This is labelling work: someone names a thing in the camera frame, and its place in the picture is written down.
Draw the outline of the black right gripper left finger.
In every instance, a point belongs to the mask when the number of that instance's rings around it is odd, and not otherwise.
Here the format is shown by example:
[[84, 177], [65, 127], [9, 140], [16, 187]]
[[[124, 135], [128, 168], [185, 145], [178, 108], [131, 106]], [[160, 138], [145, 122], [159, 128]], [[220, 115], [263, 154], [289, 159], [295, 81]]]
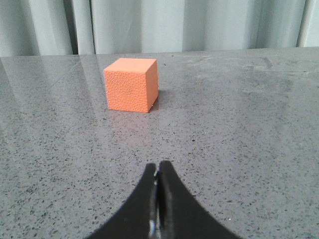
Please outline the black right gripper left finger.
[[153, 239], [157, 226], [157, 167], [148, 163], [117, 212], [89, 239]]

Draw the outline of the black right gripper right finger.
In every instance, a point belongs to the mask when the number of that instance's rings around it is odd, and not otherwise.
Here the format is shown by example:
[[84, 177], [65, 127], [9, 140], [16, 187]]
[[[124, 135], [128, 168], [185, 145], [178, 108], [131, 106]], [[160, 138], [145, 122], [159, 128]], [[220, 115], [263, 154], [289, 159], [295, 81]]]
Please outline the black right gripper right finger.
[[162, 239], [239, 238], [196, 201], [169, 161], [159, 164], [158, 203]]

